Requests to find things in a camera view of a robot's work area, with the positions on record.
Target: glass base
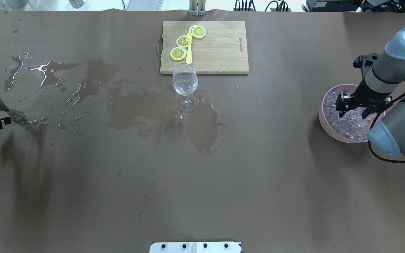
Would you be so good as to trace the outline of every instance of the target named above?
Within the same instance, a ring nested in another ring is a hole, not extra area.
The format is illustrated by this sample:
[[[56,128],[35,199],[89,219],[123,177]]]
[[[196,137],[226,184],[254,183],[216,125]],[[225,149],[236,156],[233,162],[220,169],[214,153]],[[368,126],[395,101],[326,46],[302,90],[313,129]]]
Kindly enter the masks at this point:
[[[179,105],[179,108],[184,112],[191,112],[196,109],[196,107],[198,106],[198,102],[199,101],[196,96],[190,95],[181,96],[177,104]]]

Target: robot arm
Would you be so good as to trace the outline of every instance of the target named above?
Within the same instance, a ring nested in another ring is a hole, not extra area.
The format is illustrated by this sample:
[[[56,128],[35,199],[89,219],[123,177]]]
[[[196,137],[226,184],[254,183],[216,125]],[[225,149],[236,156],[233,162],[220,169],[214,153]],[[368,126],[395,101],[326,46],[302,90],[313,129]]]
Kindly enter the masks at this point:
[[[379,56],[372,53],[356,59],[363,79],[351,95],[339,94],[336,110],[340,117],[357,107],[365,107],[362,117],[382,113],[393,101],[389,96],[405,81],[405,29],[400,30]],[[405,97],[369,132],[368,140],[388,155],[405,155]]]

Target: metal bracket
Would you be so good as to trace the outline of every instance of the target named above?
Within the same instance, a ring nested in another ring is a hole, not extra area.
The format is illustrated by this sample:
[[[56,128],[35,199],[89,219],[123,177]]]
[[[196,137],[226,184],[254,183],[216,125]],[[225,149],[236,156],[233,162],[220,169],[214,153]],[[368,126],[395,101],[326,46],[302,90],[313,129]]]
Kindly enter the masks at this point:
[[[188,14],[190,16],[206,16],[206,0],[190,0]]]

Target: brown table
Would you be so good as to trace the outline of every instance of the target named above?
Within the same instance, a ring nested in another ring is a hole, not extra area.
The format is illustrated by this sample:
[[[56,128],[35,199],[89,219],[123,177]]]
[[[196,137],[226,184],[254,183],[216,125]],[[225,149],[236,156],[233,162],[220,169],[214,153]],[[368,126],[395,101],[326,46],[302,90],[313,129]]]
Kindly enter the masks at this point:
[[[200,75],[181,119],[156,41],[187,15],[0,12],[0,96],[38,119],[0,130],[0,253],[405,252],[405,165],[318,122],[325,92],[359,83],[352,61],[381,53],[405,14],[210,11],[199,19],[246,21],[250,74]],[[40,87],[29,68],[48,62]]]

